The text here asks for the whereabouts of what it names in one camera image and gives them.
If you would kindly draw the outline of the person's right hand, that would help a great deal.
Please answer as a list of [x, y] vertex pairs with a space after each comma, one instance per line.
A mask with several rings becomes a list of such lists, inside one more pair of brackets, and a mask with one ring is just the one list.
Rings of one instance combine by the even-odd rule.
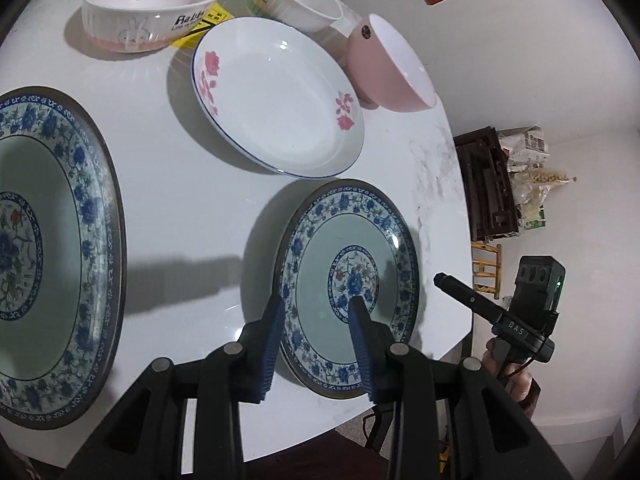
[[[486, 342], [485, 351], [482, 356], [484, 367], [494, 376], [498, 376], [500, 370], [499, 364], [494, 359], [496, 342], [496, 338], [489, 339]], [[528, 418], [532, 418], [541, 394], [541, 388], [527, 368], [517, 373], [516, 371], [519, 368], [518, 364], [509, 363], [503, 374], [509, 375], [508, 382], [512, 384], [510, 391], [511, 398], [520, 406]]]

